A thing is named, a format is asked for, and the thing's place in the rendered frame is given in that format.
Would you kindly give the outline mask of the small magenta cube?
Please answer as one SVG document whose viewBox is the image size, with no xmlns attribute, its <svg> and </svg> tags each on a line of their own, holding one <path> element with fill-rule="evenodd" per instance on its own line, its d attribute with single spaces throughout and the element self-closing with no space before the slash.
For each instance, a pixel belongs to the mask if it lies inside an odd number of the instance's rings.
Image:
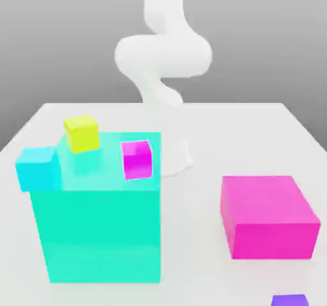
<svg viewBox="0 0 327 306">
<path fill-rule="evenodd" d="M 125 180 L 152 177 L 152 150 L 148 140 L 122 142 L 121 151 Z"/>
</svg>

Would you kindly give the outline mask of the small yellow cube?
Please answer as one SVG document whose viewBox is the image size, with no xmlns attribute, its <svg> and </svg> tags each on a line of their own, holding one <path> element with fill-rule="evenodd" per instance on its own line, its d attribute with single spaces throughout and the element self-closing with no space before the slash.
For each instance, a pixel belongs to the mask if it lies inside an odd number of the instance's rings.
<svg viewBox="0 0 327 306">
<path fill-rule="evenodd" d="M 83 153 L 100 147 L 98 124 L 90 115 L 64 119 L 66 140 L 72 153 Z"/>
</svg>

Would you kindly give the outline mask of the small cyan cube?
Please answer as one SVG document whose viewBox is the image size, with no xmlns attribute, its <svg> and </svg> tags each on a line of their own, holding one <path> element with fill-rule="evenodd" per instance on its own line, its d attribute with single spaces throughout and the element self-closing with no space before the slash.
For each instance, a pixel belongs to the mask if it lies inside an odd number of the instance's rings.
<svg viewBox="0 0 327 306">
<path fill-rule="evenodd" d="M 24 148 L 15 168 L 22 192 L 61 190 L 61 166 L 55 146 Z"/>
</svg>

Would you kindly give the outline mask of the small purple cube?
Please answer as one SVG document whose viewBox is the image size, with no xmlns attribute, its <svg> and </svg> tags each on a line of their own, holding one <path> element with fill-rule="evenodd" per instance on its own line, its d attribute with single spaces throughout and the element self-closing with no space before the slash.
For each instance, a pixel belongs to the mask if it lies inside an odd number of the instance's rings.
<svg viewBox="0 0 327 306">
<path fill-rule="evenodd" d="M 271 306 L 309 306 L 305 295 L 273 295 Z"/>
</svg>

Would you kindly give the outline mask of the large turquoise box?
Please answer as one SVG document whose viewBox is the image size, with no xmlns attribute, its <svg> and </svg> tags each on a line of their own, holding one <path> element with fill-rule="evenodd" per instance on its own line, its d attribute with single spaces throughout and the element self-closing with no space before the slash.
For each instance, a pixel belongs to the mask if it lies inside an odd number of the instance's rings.
<svg viewBox="0 0 327 306">
<path fill-rule="evenodd" d="M 121 143 L 148 141 L 153 175 L 126 180 Z M 158 132 L 103 132 L 98 150 L 73 154 L 65 137 L 56 152 L 61 186 L 31 192 L 52 283 L 160 281 Z"/>
</svg>

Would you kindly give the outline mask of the large pink box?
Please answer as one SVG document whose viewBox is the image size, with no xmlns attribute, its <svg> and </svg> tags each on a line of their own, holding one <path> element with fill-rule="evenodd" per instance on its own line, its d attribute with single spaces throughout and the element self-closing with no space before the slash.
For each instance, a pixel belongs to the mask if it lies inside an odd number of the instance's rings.
<svg viewBox="0 0 327 306">
<path fill-rule="evenodd" d="M 321 227 L 292 176 L 223 176 L 220 214 L 233 259 L 310 259 Z"/>
</svg>

